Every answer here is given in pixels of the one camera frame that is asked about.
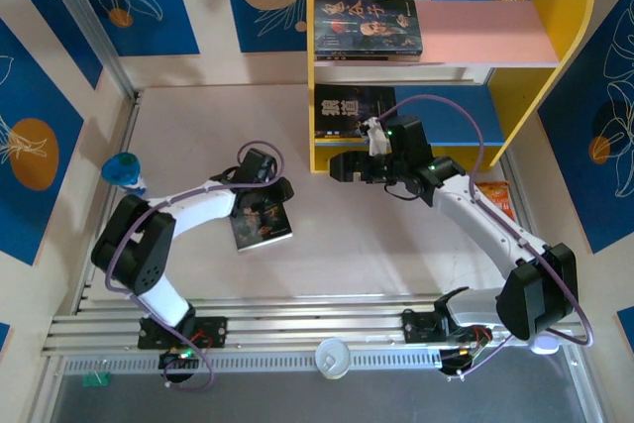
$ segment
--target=white floor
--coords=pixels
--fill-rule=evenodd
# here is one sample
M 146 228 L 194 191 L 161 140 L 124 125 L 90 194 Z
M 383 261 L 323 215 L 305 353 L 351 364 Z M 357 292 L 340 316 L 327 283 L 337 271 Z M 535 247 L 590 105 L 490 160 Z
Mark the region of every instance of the white floor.
M 285 205 L 293 228 L 289 240 L 238 254 L 228 219 L 178 237 L 166 273 L 181 294 L 211 299 L 437 293 L 502 284 L 471 239 L 422 201 L 402 202 L 379 185 L 311 174 L 307 104 L 305 85 L 146 90 L 130 145 L 149 187 L 146 198 L 202 183 L 236 164 L 238 148 L 254 139 L 282 150 L 285 176 L 295 190 Z M 102 277 L 95 272 L 87 296 L 118 299 Z

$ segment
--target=yellow side panel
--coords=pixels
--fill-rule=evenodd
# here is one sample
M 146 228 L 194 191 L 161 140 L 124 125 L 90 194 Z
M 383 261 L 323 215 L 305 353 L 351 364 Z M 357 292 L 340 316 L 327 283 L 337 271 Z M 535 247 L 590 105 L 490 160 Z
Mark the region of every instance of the yellow side panel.
M 315 0 L 306 2 L 306 51 L 308 57 L 308 138 L 310 171 L 315 172 Z
M 315 170 L 316 172 L 328 171 L 328 160 L 336 156 L 337 154 L 344 153 L 345 151 L 367 151 L 368 147 L 364 146 L 350 146 L 350 147 L 336 147 L 336 148 L 315 148 Z M 486 147 L 484 148 L 484 162 L 480 170 L 487 171 L 490 169 L 489 164 L 492 163 L 493 158 L 500 150 L 500 146 Z M 476 147 L 448 147 L 448 148 L 432 148 L 434 156 L 449 156 L 457 163 L 459 163 L 467 172 L 471 172 L 472 168 L 476 164 L 477 148 Z
M 489 90 L 506 142 L 491 162 L 493 166 L 510 142 L 542 103 L 568 68 L 587 29 L 594 0 L 532 0 L 560 63 L 551 68 L 499 68 Z

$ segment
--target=purple cable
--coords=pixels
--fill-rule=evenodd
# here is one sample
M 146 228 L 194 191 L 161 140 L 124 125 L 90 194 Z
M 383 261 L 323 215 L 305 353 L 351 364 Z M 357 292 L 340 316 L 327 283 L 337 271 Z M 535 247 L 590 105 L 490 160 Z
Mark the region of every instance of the purple cable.
M 400 103 L 397 103 L 396 105 L 392 106 L 385 113 L 381 114 L 378 117 L 378 120 L 379 121 L 383 121 L 387 116 L 392 114 L 394 111 L 396 111 L 400 107 L 402 107 L 405 104 L 410 103 L 412 101 L 418 101 L 418 100 L 432 100 L 432 101 L 438 101 L 438 102 L 441 102 L 441 103 L 445 103 L 448 106 L 451 106 L 452 108 L 454 108 L 459 113 L 461 113 L 471 123 L 471 125 L 474 127 L 475 133 L 477 134 L 477 139 L 478 139 L 478 142 L 479 142 L 479 146 L 478 146 L 477 160 L 475 161 L 474 169 L 470 172 L 469 194 L 472 197 L 472 199 L 474 200 L 474 202 L 484 211 L 484 213 L 486 213 L 489 217 L 491 217 L 493 220 L 495 220 L 517 242 L 519 242 L 522 239 L 522 237 L 511 226 L 509 226 L 501 217 L 499 217 L 493 210 L 491 210 L 484 202 L 482 202 L 476 196 L 476 174 L 479 171 L 479 168 L 481 167 L 482 162 L 484 161 L 484 137 L 482 136 L 482 131 L 480 130 L 479 126 L 477 125 L 476 120 L 472 117 L 471 114 L 469 114 L 469 112 L 465 108 L 463 108 L 460 104 L 452 101 L 451 99 L 444 98 L 442 96 L 437 96 L 435 94 L 416 94 L 416 95 L 410 96 L 409 98 L 404 99 Z M 574 336 L 568 336 L 568 335 L 564 334 L 563 332 L 557 331 L 557 330 L 552 329 L 552 328 L 548 328 L 547 329 L 548 332 L 550 332 L 551 334 L 554 334 L 554 335 L 556 335 L 556 336 L 558 336 L 558 337 L 560 337 L 562 339 L 570 341 L 570 342 L 572 342 L 574 344 L 578 344 L 580 346 L 591 346 L 594 343 L 594 333 L 592 331 L 592 326 L 590 325 L 590 322 L 587 319 L 587 316 L 585 315 L 585 312 L 583 312 L 583 309 L 581 309 L 581 306 L 580 306 L 579 302 L 577 301 L 577 299 L 573 295 L 573 292 L 570 291 L 570 289 L 566 286 L 564 281 L 560 278 L 560 276 L 553 269 L 553 267 L 539 254 L 539 252 L 537 250 L 535 250 L 528 243 L 526 245 L 524 245 L 524 248 L 526 250 L 528 250 L 528 252 L 535 257 L 535 259 L 538 261 L 538 263 L 546 270 L 546 272 L 550 275 L 550 277 L 553 279 L 553 281 L 560 287 L 560 289 L 562 290 L 562 292 L 566 296 L 566 299 L 568 299 L 569 302 L 573 305 L 573 308 L 575 309 L 575 311 L 579 315 L 580 320 L 581 320 L 581 324 L 583 325 L 583 330 L 585 331 L 585 339 L 582 340 L 582 339 L 578 339 L 577 337 L 574 337 Z M 469 369 L 466 372 L 464 372 L 462 374 L 462 376 L 465 376 L 465 375 L 471 373 L 473 370 L 479 368 L 482 364 L 487 362 L 491 357 L 493 357 L 495 354 L 497 354 L 504 345 L 506 345 L 506 343 L 510 340 L 511 337 L 512 336 L 509 336 L 504 341 L 502 341 L 502 343 L 499 346 L 497 346 L 495 348 L 495 350 L 490 355 L 488 355 L 482 362 L 480 362 L 475 367 L 472 367 L 471 369 Z
M 157 212 L 161 208 L 169 206 L 172 203 L 185 200 L 187 198 L 195 197 L 196 195 L 200 195 L 203 193 L 215 192 L 218 190 L 234 189 L 234 188 L 264 188 L 277 182 L 284 174 L 284 156 L 281 153 L 281 151 L 271 143 L 268 143 L 266 141 L 250 141 L 244 144 L 238 151 L 238 163 L 242 163 L 241 156 L 243 151 L 249 146 L 253 146 L 255 144 L 260 144 L 260 145 L 273 149 L 275 153 L 277 154 L 277 156 L 279 157 L 279 168 L 277 170 L 277 173 L 275 174 L 275 177 L 273 177 L 271 180 L 265 183 L 229 183 L 229 184 L 222 184 L 222 185 L 214 185 L 213 187 L 209 187 L 209 188 L 200 187 L 194 190 L 183 192 L 180 195 L 175 195 L 171 199 L 164 200 L 163 202 L 147 210 L 132 224 L 130 229 L 126 232 L 123 239 L 119 243 L 119 246 L 117 247 L 114 255 L 112 256 L 112 260 L 110 260 L 110 263 L 108 264 L 108 268 L 106 269 L 105 284 L 108 290 L 112 292 L 118 292 L 118 293 L 128 295 L 130 297 L 130 300 L 133 301 L 135 304 L 137 304 L 137 306 L 139 306 L 143 311 L 147 312 L 150 315 L 150 317 L 152 317 L 153 320 L 157 322 L 157 324 L 163 327 L 167 332 L 169 332 L 172 336 L 174 336 L 180 342 L 186 344 L 187 347 L 191 348 L 198 355 L 198 357 L 200 357 L 200 359 L 205 363 L 207 368 L 209 368 L 209 378 L 204 384 L 200 386 L 196 386 L 196 387 L 182 387 L 182 386 L 175 387 L 175 389 L 178 389 L 178 390 L 203 391 L 209 388 L 213 384 L 213 381 L 214 381 L 214 371 L 211 365 L 211 361 L 205 355 L 205 353 L 202 352 L 202 350 L 198 348 L 198 346 L 196 346 L 193 342 L 191 342 L 189 339 L 187 339 L 185 336 L 183 336 L 181 333 L 179 333 L 175 329 L 171 328 L 170 326 L 162 322 L 162 320 L 150 308 L 148 308 L 137 296 L 132 294 L 129 289 L 126 289 L 125 287 L 114 286 L 112 284 L 112 273 L 114 271 L 114 268 L 117 265 L 117 261 L 119 260 L 119 258 L 121 257 L 121 254 L 126 248 L 126 244 L 130 241 L 132 236 L 137 232 L 139 227 L 148 219 L 148 217 L 150 217 L 150 215 Z

